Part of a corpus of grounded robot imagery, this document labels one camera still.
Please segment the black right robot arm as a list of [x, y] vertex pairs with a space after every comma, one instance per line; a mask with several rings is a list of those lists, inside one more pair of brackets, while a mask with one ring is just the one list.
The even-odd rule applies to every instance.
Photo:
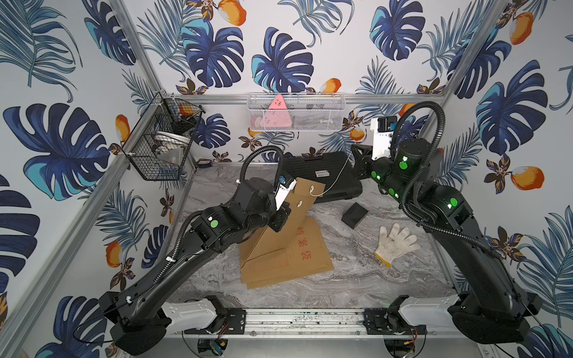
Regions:
[[[420, 109], [430, 109], [437, 116], [433, 139], [403, 140], [404, 123]], [[383, 137], [381, 144], [352, 146], [356, 179], [374, 180], [380, 193], [395, 199], [406, 216], [446, 250], [470, 285], [469, 290], [442, 299], [403, 295], [391, 307], [409, 326], [444, 322], [480, 344], [523, 342], [530, 330], [527, 318], [539, 313], [543, 301], [511, 277], [461, 192], [435, 182], [443, 159], [438, 147], [445, 126], [440, 105], [422, 101], [401, 118], [379, 119], [374, 133]]]

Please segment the brown kraft file bag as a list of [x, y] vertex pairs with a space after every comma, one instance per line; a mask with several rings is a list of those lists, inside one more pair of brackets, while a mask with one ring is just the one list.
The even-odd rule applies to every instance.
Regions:
[[270, 227], [260, 229], [248, 241], [240, 245], [240, 268], [242, 271], [260, 273], [282, 268], [296, 269], [312, 261], [314, 252], [325, 256], [325, 243], [316, 219], [307, 214], [313, 207], [316, 196], [313, 191], [323, 190], [325, 185], [297, 178], [294, 189], [286, 197], [291, 214], [280, 232]]

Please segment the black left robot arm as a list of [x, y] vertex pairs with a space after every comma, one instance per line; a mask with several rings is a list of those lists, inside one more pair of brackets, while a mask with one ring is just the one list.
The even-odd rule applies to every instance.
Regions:
[[[249, 164], [265, 152], [278, 156], [274, 180], [247, 179]], [[98, 300], [104, 316], [113, 323], [110, 335], [116, 347], [132, 356], [150, 350], [175, 324], [164, 304], [182, 283], [230, 246], [250, 240], [256, 231], [281, 231], [290, 215], [285, 198], [293, 184], [292, 177], [283, 172], [283, 159], [277, 146], [252, 152], [243, 162], [229, 201], [188, 216], [163, 264], [121, 293], [106, 292]]]

